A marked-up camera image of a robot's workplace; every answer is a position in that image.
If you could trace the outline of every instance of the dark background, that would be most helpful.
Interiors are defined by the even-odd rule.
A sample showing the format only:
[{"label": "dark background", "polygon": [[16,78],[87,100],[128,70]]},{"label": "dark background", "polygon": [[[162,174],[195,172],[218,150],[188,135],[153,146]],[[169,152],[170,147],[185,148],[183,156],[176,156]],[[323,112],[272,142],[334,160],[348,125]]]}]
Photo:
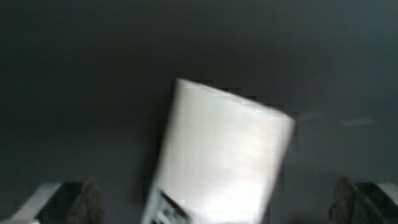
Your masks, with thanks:
[{"label": "dark background", "polygon": [[0,219],[92,175],[138,223],[176,78],[297,118],[266,223],[327,223],[341,176],[396,182],[396,0],[2,0]]}]

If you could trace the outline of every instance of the dark gray surface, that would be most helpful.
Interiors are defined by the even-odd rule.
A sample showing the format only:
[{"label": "dark gray surface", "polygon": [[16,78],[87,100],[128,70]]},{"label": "dark gray surface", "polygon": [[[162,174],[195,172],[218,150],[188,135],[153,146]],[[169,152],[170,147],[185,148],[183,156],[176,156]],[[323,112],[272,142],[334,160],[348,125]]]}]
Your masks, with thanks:
[{"label": "dark gray surface", "polygon": [[320,114],[270,223],[325,223],[341,176],[396,182],[398,1],[3,0],[0,41],[0,218],[92,175],[107,223],[138,223],[178,77]]}]

